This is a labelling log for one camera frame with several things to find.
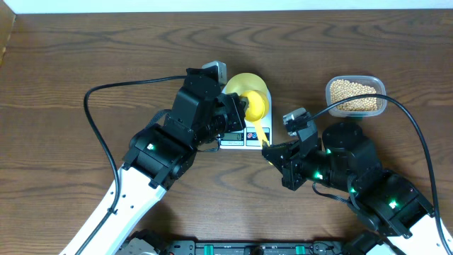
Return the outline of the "yellow measuring scoop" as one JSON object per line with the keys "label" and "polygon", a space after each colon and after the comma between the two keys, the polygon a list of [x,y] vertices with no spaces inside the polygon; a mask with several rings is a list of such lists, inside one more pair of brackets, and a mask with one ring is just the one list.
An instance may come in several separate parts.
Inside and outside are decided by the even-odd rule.
{"label": "yellow measuring scoop", "polygon": [[268,138],[265,135],[261,120],[268,114],[269,102],[266,95],[260,91],[246,91],[240,95],[246,97],[249,101],[248,109],[245,113],[245,120],[252,123],[260,146],[263,148],[264,145],[269,145]]}

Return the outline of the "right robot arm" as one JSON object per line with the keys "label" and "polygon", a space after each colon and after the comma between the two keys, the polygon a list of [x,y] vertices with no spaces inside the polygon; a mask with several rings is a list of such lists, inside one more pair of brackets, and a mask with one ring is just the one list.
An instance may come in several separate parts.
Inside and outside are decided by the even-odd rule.
{"label": "right robot arm", "polygon": [[406,178],[387,169],[373,141],[355,123],[336,123],[323,134],[264,146],[263,157],[292,191],[306,181],[348,194],[327,198],[346,204],[369,232],[343,248],[368,254],[386,237],[402,254],[450,254],[452,237],[434,205]]}

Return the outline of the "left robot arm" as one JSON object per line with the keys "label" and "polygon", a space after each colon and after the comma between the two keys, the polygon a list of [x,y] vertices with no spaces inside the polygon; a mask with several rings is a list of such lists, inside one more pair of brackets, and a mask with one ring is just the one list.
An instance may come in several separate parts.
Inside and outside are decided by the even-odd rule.
{"label": "left robot arm", "polygon": [[63,254],[115,254],[143,216],[192,165],[198,147],[243,130],[246,103],[222,93],[221,62],[189,68],[170,110],[158,112],[131,140],[100,204]]}

